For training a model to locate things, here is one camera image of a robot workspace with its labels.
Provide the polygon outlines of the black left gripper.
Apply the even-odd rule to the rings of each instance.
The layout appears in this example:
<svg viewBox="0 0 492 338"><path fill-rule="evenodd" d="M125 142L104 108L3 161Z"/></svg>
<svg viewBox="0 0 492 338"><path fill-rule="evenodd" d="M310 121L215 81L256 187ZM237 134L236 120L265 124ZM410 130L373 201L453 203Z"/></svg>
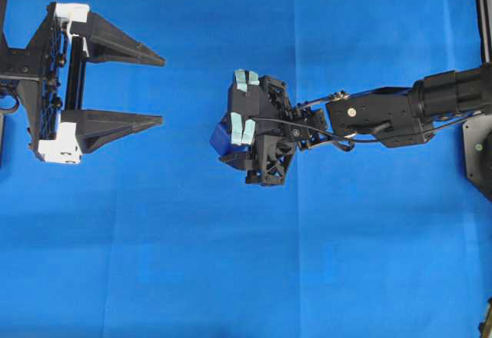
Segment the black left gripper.
<svg viewBox="0 0 492 338"><path fill-rule="evenodd" d="M23 107L31 141L28 148L44 162L79 164L105 144L163 123L162 116L99 110L64 110L58 96L59 70L74 35L85 40L87 61L164 66L165 59L126 35L90 7L52 2L47 15L25 48L8 46L1 33L1 97Z"/></svg>

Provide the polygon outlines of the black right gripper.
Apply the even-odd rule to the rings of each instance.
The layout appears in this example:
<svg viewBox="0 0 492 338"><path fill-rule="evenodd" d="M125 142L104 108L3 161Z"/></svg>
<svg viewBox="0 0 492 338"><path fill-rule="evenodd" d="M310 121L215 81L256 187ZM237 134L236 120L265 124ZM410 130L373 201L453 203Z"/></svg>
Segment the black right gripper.
<svg viewBox="0 0 492 338"><path fill-rule="evenodd" d="M319 131L327 129L320 108L293 106L287 85L270 76L259 78L254 71L234 71L228 90L228 111L242 117L223 117L234 151L222 163L247 171L247 184L282 185L296 150L313 148L322 143Z"/></svg>

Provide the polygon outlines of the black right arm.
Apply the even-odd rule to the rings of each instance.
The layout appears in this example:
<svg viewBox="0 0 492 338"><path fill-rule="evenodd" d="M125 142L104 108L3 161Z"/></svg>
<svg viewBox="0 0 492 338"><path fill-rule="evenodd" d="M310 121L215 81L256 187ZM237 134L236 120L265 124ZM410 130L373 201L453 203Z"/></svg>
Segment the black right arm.
<svg viewBox="0 0 492 338"><path fill-rule="evenodd" d="M491 113L491 65L292 104L286 84L253 71L234 72L228 107L210 144L222 163L246 173L248 184L284 184L297 151L324 144L349 152L355 144L388 148L426 144L436 121Z"/></svg>

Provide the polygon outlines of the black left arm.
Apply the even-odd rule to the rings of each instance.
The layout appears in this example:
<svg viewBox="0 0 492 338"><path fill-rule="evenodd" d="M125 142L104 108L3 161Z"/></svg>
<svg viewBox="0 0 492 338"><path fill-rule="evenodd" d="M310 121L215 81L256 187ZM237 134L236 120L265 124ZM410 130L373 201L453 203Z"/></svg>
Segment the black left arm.
<svg viewBox="0 0 492 338"><path fill-rule="evenodd" d="M162 67L165 59L86 4L52 2L25 48L1 39L1 96L25 109L28 145L43 162L79 164L83 155L162 124L161 116L82 107L85 70L108 61Z"/></svg>

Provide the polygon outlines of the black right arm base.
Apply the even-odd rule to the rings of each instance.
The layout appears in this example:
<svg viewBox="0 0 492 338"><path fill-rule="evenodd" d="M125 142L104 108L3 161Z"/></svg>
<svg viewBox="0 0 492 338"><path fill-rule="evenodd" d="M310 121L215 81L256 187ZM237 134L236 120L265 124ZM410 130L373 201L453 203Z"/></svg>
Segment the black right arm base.
<svg viewBox="0 0 492 338"><path fill-rule="evenodd" d="M467 179L491 201L491 116L469 118L462 133Z"/></svg>

